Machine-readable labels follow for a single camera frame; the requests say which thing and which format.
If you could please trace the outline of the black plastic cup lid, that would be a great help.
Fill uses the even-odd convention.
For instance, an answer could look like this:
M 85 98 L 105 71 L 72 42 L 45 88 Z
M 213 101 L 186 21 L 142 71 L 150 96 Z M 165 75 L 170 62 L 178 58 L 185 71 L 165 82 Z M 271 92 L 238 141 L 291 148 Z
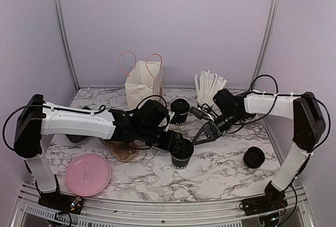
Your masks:
M 179 160 L 189 159 L 194 153 L 194 145 L 187 139 L 181 140 L 171 155 Z
M 179 98 L 171 103 L 170 108 L 176 115 L 183 115 L 189 112 L 190 104 L 185 99 Z

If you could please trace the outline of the stack of paper coffee cups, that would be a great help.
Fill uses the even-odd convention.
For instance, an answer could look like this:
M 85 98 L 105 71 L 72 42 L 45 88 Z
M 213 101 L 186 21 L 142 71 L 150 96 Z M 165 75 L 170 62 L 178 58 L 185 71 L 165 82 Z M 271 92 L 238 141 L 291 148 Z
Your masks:
M 246 117 L 244 124 L 249 125 L 257 121 L 259 121 L 259 118 L 256 118 L 256 114 L 252 114 Z

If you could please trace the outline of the stack of black cup lids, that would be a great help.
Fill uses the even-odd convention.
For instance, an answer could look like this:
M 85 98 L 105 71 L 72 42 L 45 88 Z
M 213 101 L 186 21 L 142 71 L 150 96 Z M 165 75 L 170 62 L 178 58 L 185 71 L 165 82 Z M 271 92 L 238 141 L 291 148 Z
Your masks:
M 243 161 L 248 168 L 257 169 L 265 162 L 265 154 L 258 147 L 250 147 L 244 154 Z

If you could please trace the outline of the white paper takeout bag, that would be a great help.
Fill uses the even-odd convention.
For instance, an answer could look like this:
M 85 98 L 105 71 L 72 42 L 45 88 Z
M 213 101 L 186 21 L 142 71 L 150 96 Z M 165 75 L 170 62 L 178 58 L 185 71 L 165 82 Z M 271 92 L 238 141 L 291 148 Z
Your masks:
M 148 96 L 163 95 L 163 58 L 155 53 L 146 60 L 137 60 L 134 52 L 126 50 L 119 55 L 119 65 L 121 65 L 122 56 L 126 53 L 133 56 L 134 66 L 131 71 L 120 68 L 127 75 L 124 84 L 125 94 L 128 108 L 132 110 Z

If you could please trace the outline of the single black paper coffee cup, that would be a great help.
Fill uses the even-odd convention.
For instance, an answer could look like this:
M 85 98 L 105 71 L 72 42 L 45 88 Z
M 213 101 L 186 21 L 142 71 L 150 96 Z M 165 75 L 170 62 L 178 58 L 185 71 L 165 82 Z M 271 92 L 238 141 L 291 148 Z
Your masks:
M 185 113 L 175 113 L 170 121 L 170 124 L 175 126 L 183 126 L 187 120 L 188 112 Z

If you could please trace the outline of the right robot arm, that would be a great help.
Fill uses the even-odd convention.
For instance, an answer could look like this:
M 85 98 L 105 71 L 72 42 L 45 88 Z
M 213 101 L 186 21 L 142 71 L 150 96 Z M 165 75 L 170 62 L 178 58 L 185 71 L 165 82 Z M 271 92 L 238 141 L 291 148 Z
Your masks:
M 279 94 L 257 92 L 252 89 L 233 95 L 228 89 L 219 90 L 213 97 L 221 115 L 203 124 L 192 143 L 200 145 L 213 142 L 232 126 L 248 125 L 248 117 L 271 115 L 293 121 L 292 146 L 277 174 L 266 184 L 260 206 L 271 210 L 280 202 L 280 195 L 302 172 L 314 149 L 324 143 L 322 134 L 330 133 L 331 119 L 324 119 L 321 101 L 311 92 L 304 94 Z

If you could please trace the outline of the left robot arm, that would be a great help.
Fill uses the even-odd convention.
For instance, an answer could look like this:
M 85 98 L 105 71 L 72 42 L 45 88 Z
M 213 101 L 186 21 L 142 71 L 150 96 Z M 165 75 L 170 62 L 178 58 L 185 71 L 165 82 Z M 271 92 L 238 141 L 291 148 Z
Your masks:
M 77 109 L 44 101 L 35 94 L 27 105 L 17 108 L 8 119 L 18 114 L 14 144 L 10 150 L 22 157 L 36 180 L 41 193 L 54 208 L 66 205 L 66 196 L 59 192 L 56 176 L 41 146 L 43 135 L 74 135 L 105 140 L 144 142 L 148 147 L 168 151 L 171 155 L 186 151 L 190 141 L 181 133 L 169 130 L 170 114 L 166 103 L 152 95 L 143 99 L 134 109 L 124 111 L 107 109 Z

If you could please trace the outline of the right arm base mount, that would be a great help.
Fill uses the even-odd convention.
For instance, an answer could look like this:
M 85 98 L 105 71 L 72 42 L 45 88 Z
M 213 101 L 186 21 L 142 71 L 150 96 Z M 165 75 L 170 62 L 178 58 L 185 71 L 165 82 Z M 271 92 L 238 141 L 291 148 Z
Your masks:
M 277 190 L 271 182 L 265 187 L 265 194 L 258 197 L 243 199 L 239 208 L 245 216 L 266 213 L 285 208 L 288 205 L 285 190 Z

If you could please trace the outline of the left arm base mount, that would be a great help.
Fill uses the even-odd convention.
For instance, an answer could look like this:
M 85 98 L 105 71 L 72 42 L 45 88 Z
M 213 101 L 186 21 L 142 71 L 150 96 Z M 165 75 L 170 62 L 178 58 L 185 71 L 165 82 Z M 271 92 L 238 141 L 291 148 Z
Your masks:
M 38 204 L 44 207 L 78 215 L 82 211 L 83 199 L 81 197 L 62 194 L 59 191 L 52 193 L 40 192 L 39 194 Z

